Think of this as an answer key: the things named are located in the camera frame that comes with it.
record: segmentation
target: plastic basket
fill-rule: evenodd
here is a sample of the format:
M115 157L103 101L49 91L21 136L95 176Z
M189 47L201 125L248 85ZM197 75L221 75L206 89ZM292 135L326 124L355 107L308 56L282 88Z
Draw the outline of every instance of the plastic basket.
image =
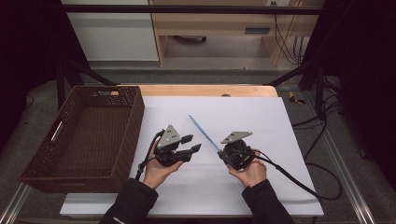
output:
M45 193L119 192L144 103L139 87L74 87L19 180Z

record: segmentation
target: white table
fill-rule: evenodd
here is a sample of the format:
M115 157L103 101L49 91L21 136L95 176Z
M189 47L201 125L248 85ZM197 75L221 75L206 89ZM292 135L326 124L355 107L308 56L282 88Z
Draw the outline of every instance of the white table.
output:
M248 217L251 212L241 183L231 175L216 150L189 118L191 114L218 143L231 131L251 131L249 146L265 152L296 179L313 189L289 117L277 97L179 97L145 96L145 116L131 176L146 156L155 133L172 124L180 135L193 134L180 145L188 149L201 143L199 152L157 188L160 197L150 217ZM295 217L323 216L318 200L267 164L267 175L276 195ZM101 216L114 203L116 194L68 194L62 215Z

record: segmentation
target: gray floor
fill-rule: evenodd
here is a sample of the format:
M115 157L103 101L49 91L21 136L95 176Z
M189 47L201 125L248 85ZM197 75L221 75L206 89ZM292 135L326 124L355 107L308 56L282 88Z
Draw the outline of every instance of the gray floor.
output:
M263 43L256 37L209 36L206 43L171 38L163 67L152 63L143 65L141 63L136 66L135 63L114 62L106 66L103 63L96 63L94 68L104 77L122 83L262 84L286 74L294 67L287 62L283 62L279 67L271 66L268 56L261 50L257 50L262 48ZM138 70L131 71L132 65ZM91 79L87 77L84 79L94 84ZM298 77L291 79L277 90L278 95L284 99L291 123L304 121L314 116L308 104L300 105L289 101L290 90L295 88L293 84L297 81ZM294 94L297 99L304 99L311 92L294 91ZM24 111L21 122L0 154L0 211L3 211L11 200L19 185L16 179L34 155L57 115L55 82L51 81L32 90L27 101L33 103ZM330 98L328 105L334 101L336 101L334 97ZM350 169L375 222L396 223L395 191L374 161L361 158L359 145L348 123L343 115L337 112L335 110L329 115L327 130ZM295 130L295 134L304 155L318 136L319 127ZM319 139L308 161L335 172L329 149L323 138ZM318 192L326 196L333 196L337 193L337 185L330 175L315 167L309 167L308 170ZM19 221L21 218L67 220L67 217L59 216L63 199L64 195L42 194L32 189L21 209ZM325 216L320 217L318 223L360 223L345 193L337 201L324 201L323 209ZM310 223L310 221L309 218L296 218L298 223Z

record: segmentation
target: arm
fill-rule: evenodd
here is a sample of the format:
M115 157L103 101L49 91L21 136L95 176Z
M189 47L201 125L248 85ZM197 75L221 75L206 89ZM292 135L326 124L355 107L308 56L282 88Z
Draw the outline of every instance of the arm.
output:
M236 171L232 166L227 166L230 175L238 178L245 187L242 197L253 214L253 223L294 223L267 180L266 167L262 161L254 159L242 171Z
M177 171L182 163L179 161L170 167L164 167L155 159L149 161L143 183L132 178L128 179L115 203L107 210L99 224L144 223L149 210L158 198L155 189L166 177Z

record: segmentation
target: sleeve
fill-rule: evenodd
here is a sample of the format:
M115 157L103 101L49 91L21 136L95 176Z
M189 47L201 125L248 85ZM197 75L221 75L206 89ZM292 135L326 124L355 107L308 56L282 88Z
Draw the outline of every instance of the sleeve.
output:
M143 223L157 198L154 189L130 178L99 224Z
M268 179L252 188L247 187L242 192L242 197L253 214L254 224L294 223L288 211L276 197Z

